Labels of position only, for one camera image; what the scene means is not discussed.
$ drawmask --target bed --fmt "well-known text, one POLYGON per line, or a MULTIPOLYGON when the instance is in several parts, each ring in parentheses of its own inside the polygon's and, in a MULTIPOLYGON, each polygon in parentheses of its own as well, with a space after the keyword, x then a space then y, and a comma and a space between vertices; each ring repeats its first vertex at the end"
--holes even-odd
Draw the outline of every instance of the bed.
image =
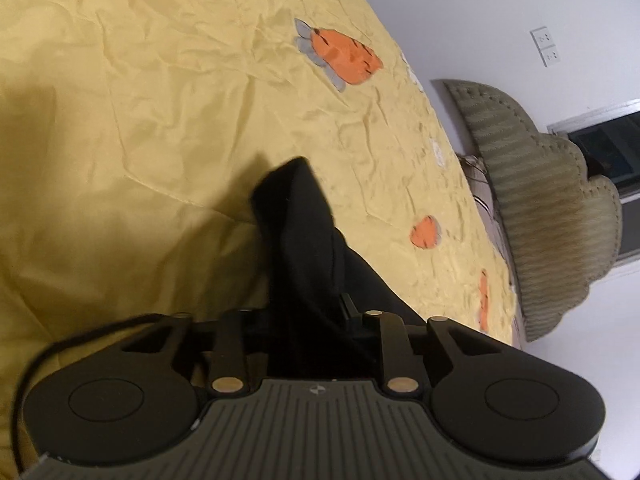
POLYGON ((44 345, 264 304, 248 199, 296 156, 414 310, 511 341, 507 267, 365 0, 0 0, 0 133, 0 477, 15 383, 44 345))

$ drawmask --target brass rivet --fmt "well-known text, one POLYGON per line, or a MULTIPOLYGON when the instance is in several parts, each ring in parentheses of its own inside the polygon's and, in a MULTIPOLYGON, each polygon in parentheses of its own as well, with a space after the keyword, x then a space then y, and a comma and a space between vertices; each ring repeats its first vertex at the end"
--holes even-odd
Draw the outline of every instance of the brass rivet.
POLYGON ((411 377, 394 377, 386 383, 386 387, 397 394, 410 394, 417 390, 418 386, 418 381, 411 377))
POLYGON ((219 377, 211 387, 221 394, 234 394, 244 388, 244 383, 237 377, 219 377))

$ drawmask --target black circular pad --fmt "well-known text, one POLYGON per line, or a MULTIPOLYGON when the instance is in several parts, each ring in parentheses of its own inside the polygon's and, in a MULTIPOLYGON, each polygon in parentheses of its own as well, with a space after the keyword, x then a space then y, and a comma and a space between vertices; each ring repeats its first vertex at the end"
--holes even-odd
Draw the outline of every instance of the black circular pad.
POLYGON ((460 446, 530 466, 585 457, 605 413, 583 378, 516 351, 460 357, 434 387, 431 408, 460 446))
POLYGON ((24 421, 40 453, 80 465, 142 460, 188 433, 199 403, 161 354, 109 348, 33 387, 24 421))
POLYGON ((69 397, 69 407, 91 422, 114 422, 133 415, 145 400, 144 392, 122 379, 98 379, 79 386, 69 397))
POLYGON ((529 379, 504 379, 484 393, 487 405, 499 415, 513 420, 535 420, 551 415, 560 398, 548 384, 529 379))

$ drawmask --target white wall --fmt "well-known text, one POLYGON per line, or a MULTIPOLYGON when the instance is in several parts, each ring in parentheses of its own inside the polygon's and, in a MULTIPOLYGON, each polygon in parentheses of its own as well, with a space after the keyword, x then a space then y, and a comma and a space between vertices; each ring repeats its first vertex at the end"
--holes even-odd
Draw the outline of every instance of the white wall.
POLYGON ((427 90, 457 150, 456 120, 429 84, 495 86, 541 131, 640 98, 640 0, 368 0, 427 90), (529 35, 549 27, 562 61, 546 68, 529 35))
POLYGON ((640 471, 640 261, 616 268, 587 301, 525 350, 596 386, 607 418, 599 466, 616 480, 640 471))
MULTIPOLYGON (((640 98, 640 0, 368 0, 422 82, 454 148, 471 146, 430 81, 483 82, 522 104, 538 128, 640 98), (562 61, 546 68, 529 35, 549 27, 562 61)), ((588 300, 527 349, 590 380, 607 405, 600 466, 640 470, 640 264, 592 286, 588 300)))

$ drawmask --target orange flower pattern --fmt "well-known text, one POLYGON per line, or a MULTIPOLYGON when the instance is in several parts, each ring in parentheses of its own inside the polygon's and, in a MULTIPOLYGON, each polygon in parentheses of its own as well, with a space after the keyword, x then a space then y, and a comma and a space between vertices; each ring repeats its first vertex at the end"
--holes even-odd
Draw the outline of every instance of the orange flower pattern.
POLYGON ((296 30, 300 52, 324 69, 339 92, 347 83, 364 83, 382 68, 373 50, 337 30, 311 28, 302 20, 296 20, 296 30))
POLYGON ((433 216, 425 216, 410 235, 411 243, 419 249, 433 249, 441 238, 440 224, 433 216))
POLYGON ((486 270, 480 273, 480 330, 489 332, 489 279, 486 270))

